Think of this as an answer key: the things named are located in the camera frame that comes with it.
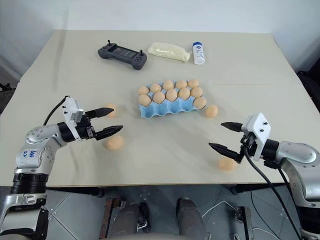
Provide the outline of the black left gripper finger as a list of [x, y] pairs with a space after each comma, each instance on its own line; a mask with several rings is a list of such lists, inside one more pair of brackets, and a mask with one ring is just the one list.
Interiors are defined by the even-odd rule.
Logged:
[[118, 133], [124, 126], [123, 125], [113, 125], [104, 128], [101, 131], [98, 131], [95, 133], [94, 138], [99, 141], [108, 137], [111, 137]]
[[110, 113], [112, 113], [114, 111], [115, 111], [114, 108], [101, 107], [101, 108], [93, 109], [93, 110], [90, 110], [90, 111], [86, 111], [85, 115], [89, 119], [94, 119], [94, 118], [105, 117], [105, 116], [109, 115]]

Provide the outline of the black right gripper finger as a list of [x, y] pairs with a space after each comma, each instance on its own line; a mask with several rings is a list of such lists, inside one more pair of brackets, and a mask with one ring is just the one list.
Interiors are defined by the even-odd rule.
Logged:
[[227, 158], [234, 160], [236, 163], [240, 164], [242, 161], [242, 155], [236, 151], [228, 149], [226, 146], [209, 142], [208, 145], [214, 149], [217, 153]]
[[220, 124], [221, 126], [227, 128], [228, 130], [234, 131], [234, 132], [242, 132], [242, 123], [239, 122], [223, 122]]

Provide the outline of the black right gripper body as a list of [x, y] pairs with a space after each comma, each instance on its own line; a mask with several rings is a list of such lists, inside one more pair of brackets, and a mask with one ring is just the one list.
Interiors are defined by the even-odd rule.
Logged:
[[240, 152], [236, 157], [236, 162], [238, 164], [242, 162], [243, 158], [250, 159], [253, 157], [257, 149], [256, 136], [253, 132], [249, 132], [248, 135], [244, 135], [240, 140], [240, 143]]

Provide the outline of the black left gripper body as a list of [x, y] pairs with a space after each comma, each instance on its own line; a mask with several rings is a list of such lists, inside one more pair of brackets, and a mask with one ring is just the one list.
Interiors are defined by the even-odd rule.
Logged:
[[76, 132], [81, 140], [88, 140], [97, 137], [97, 133], [91, 124], [91, 119], [96, 118], [96, 113], [85, 113], [80, 122], [76, 123]]

